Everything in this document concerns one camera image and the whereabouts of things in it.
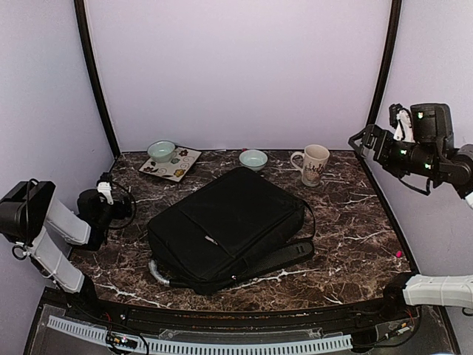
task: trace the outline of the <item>square plate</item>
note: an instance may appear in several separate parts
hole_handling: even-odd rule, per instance
[[[174,150],[174,153],[174,157],[166,163],[156,163],[149,158],[140,167],[140,172],[178,183],[184,178],[184,175],[194,165],[202,152],[179,146]]]

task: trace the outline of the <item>light blue bowl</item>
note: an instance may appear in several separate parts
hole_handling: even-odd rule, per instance
[[[258,172],[265,167],[268,156],[260,150],[250,149],[239,155],[239,162],[254,172]]]
[[[161,141],[153,143],[148,148],[148,155],[156,163],[166,163],[170,161],[174,156],[174,150],[176,146],[172,142]]]

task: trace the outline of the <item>marble countertop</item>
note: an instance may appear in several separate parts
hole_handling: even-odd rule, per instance
[[[331,152],[323,184],[309,188],[289,162],[292,152],[268,151],[262,175],[306,200],[315,212],[314,258],[211,296],[158,284],[148,270],[151,250],[146,224],[238,166],[239,153],[203,152],[179,183],[139,172],[146,153],[123,153],[118,158],[112,174],[131,187],[137,217],[126,229],[110,231],[108,243],[99,251],[75,249],[70,257],[94,280],[101,299],[187,311],[287,311],[382,297],[383,287],[394,275],[409,271],[406,258],[396,257],[401,244],[352,152]],[[295,237],[310,236],[310,216],[306,218]]]

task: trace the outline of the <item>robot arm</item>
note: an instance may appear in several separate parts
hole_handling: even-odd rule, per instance
[[[93,282],[68,261],[44,225],[49,224],[70,244],[98,250],[112,220],[132,216],[129,198],[113,201],[111,183],[111,176],[104,174],[98,189],[81,193],[79,216],[55,198],[51,181],[20,182],[0,200],[0,233],[15,244],[15,257],[30,257],[33,265],[65,292],[88,303],[97,300]]]
[[[417,104],[411,106],[409,114],[407,109],[397,104],[389,111],[391,125],[397,126],[396,133],[374,124],[368,125],[348,140],[355,152],[365,158],[372,149],[374,161],[383,169],[424,195],[430,193],[431,182],[434,188],[450,183],[460,198],[466,199],[473,208],[473,145],[454,148],[448,105]],[[425,191],[402,180],[410,174],[427,178]]]
[[[389,122],[395,134],[374,124],[352,136],[348,143],[365,158],[373,160],[404,185],[424,195],[430,183],[436,188],[450,183],[460,198],[473,208],[473,145],[453,146],[450,109],[446,104],[417,104],[410,112],[400,104],[389,108]],[[402,181],[405,175],[427,178],[426,190]],[[399,274],[384,289],[384,316],[406,305],[449,305],[473,308],[473,275],[428,277]]]

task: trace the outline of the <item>white cable tray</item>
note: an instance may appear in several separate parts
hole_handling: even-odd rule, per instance
[[[84,325],[71,320],[50,316],[49,328],[69,334],[73,337],[108,346],[105,343],[107,330],[97,325]],[[139,337],[126,334],[138,342],[136,354],[145,354],[146,347]],[[172,342],[144,337],[149,345],[150,354],[185,354],[185,355],[312,355],[327,354],[349,350],[352,347],[350,335],[325,339],[305,340],[301,342],[278,342],[272,344],[205,344],[197,342]]]

